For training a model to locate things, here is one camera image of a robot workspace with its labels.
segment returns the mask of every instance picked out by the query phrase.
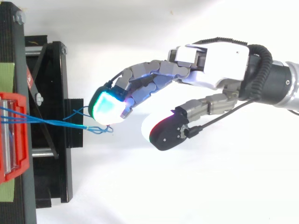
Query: white wall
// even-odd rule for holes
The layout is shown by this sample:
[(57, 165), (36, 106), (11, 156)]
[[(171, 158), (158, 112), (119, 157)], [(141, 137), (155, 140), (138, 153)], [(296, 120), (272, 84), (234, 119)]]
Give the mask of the white wall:
[[(299, 62), (296, 1), (13, 2), (27, 14), (27, 35), (48, 34), (49, 41), (67, 45), (69, 96), (84, 98), (86, 105), (100, 85), (124, 68), (165, 59), (169, 49), (200, 39), (223, 36), (262, 44), (274, 59)], [(84, 148), (72, 150), (74, 198), (68, 204), (53, 200), (52, 208), (37, 210), (38, 223), (298, 223), (295, 115), (249, 105), (166, 152), (133, 127), (155, 108), (210, 94), (173, 84), (114, 125), (113, 134), (84, 132)]]

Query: bolt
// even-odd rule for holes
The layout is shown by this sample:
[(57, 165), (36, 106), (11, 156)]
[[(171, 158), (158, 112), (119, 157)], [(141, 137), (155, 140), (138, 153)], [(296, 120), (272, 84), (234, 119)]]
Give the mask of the bolt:
[(37, 104), (38, 106), (40, 106), (40, 105), (42, 105), (42, 102), (43, 102), (43, 97), (41, 96), (40, 93), (37, 93), (37, 94), (36, 94), (36, 104)]
[(63, 55), (66, 55), (66, 54), (67, 54), (67, 47), (66, 47), (66, 46), (62, 46), (62, 47), (61, 47), (61, 53), (62, 53)]
[(26, 22), (26, 16), (23, 11), (17, 11), (14, 15), (14, 22), (17, 22), (19, 25), (23, 25)]

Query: red plastic tray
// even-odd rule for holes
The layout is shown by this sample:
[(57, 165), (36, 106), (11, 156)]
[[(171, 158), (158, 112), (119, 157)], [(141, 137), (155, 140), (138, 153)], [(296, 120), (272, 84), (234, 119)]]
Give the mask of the red plastic tray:
[[(13, 110), (19, 113), (27, 113), (25, 96), (17, 93), (0, 92), (0, 97), (4, 100), (14, 100), (15, 103)], [(22, 116), (15, 114), (14, 117), (21, 118)], [(6, 175), (4, 172), (4, 158), (1, 138), (2, 135), (0, 128), (0, 183), (16, 178), (29, 168), (27, 124), (14, 124), (15, 161), (17, 166)]]

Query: black metal bracket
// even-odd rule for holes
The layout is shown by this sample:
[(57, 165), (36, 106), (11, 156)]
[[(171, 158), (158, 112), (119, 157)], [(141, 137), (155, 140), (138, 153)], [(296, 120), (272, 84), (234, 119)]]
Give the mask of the black metal bracket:
[[(30, 39), (37, 42), (34, 36)], [(26, 56), (33, 80), (29, 88), (33, 116), (62, 120), (73, 113), (73, 109), (83, 107), (83, 99), (68, 99), (66, 52), (63, 49), (65, 46), (61, 42), (46, 43), (40, 54)], [(40, 105), (36, 101), (38, 93), (43, 97)], [(68, 122), (83, 124), (83, 117), (75, 115)], [(51, 207), (51, 198), (69, 202), (72, 199), (71, 147), (83, 146), (83, 130), (32, 124), (31, 132), (36, 208)]]

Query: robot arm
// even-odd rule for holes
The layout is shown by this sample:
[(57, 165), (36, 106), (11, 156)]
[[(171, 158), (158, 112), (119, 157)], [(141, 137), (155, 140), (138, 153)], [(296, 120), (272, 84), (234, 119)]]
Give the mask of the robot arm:
[(157, 125), (146, 119), (142, 128), (160, 150), (170, 149), (198, 134), (205, 126), (188, 127), (202, 115), (231, 113), (238, 100), (266, 103), (299, 110), (299, 65), (272, 61), (259, 45), (225, 38), (203, 40), (169, 52), (167, 61), (152, 61), (123, 70), (94, 94), (89, 113), (99, 123), (121, 122), (144, 100), (172, 81), (213, 90), (221, 94), (192, 99), (178, 106)]

